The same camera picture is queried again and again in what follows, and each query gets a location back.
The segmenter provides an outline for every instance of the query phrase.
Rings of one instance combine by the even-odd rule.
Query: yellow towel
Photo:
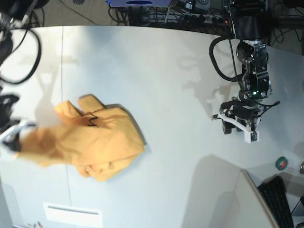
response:
[[[55,107],[62,125],[40,128],[22,141],[18,158],[45,167],[71,164],[84,177],[104,181],[144,151],[129,115],[121,108],[106,109],[94,96],[78,100],[83,114],[68,101]]]

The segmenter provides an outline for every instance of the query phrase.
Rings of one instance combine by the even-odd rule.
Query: crumpled fabric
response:
[[[143,141],[121,108],[106,109],[93,95],[55,107],[59,126],[38,128],[21,140],[18,158],[42,167],[71,164],[84,177],[104,181],[126,168],[144,151]]]

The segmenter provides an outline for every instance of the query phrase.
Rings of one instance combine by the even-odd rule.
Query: table surface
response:
[[[211,121],[222,100],[238,86],[221,79],[209,59],[215,36],[160,28],[39,28],[43,54],[34,76],[4,92],[21,95],[14,116],[41,126],[60,123],[53,107],[94,94],[104,104],[130,111],[147,142],[124,171],[102,183],[81,177],[72,166],[45,169],[28,161],[0,162],[5,195],[15,223],[37,220],[51,228],[73,225],[46,221],[43,202],[103,213],[105,228],[213,227],[215,202],[234,190],[240,169],[258,185],[279,173],[276,160],[285,156],[290,207],[304,193],[298,166],[304,160],[304,58],[268,48],[273,94],[280,100],[259,126],[261,141],[247,144],[243,134],[224,135],[221,121]],[[14,33],[15,44],[22,31]],[[238,41],[234,40],[234,50]],[[28,35],[3,66],[3,74],[21,78],[36,57]],[[226,41],[215,48],[218,65],[232,76]]]

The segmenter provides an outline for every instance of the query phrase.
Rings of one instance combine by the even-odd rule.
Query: white label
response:
[[[87,227],[103,227],[101,211],[44,203],[47,220]]]

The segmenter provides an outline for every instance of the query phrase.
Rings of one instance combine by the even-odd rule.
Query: floor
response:
[[[219,6],[219,2],[219,0],[213,0],[211,6],[216,8]],[[109,17],[108,9],[109,7],[104,0],[86,0],[83,5],[75,5],[72,0],[50,0],[44,7],[45,26],[116,25],[116,22]],[[285,13],[300,15],[300,12],[295,9],[285,10]],[[37,14],[39,18],[42,18],[41,10],[37,10]],[[299,30],[298,34],[301,39],[303,37],[302,31]],[[282,43],[275,42],[273,46],[296,54],[303,54],[302,43],[298,41],[294,31],[284,34],[284,41]]]

